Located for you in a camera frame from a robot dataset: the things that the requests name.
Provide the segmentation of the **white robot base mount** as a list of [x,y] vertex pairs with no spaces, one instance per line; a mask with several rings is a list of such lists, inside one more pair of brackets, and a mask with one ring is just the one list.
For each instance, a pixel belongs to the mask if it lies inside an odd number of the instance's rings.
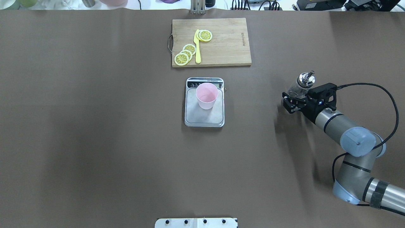
[[238,228],[237,218],[161,218],[155,228]]

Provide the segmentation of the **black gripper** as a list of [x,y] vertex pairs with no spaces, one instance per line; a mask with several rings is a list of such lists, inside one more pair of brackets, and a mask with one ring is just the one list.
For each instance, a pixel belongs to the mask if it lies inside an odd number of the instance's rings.
[[295,92],[282,92],[283,107],[290,113],[300,111],[303,115],[315,124],[320,112],[326,109],[323,98],[302,96]]

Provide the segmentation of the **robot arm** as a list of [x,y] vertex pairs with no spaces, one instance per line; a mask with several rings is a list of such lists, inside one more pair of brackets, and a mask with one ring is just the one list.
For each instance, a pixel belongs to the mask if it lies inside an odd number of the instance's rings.
[[337,198],[404,216],[404,189],[371,176],[376,159],[386,151],[385,141],[336,109],[335,90],[283,92],[282,104],[291,114],[302,112],[344,150],[340,170],[332,174]]

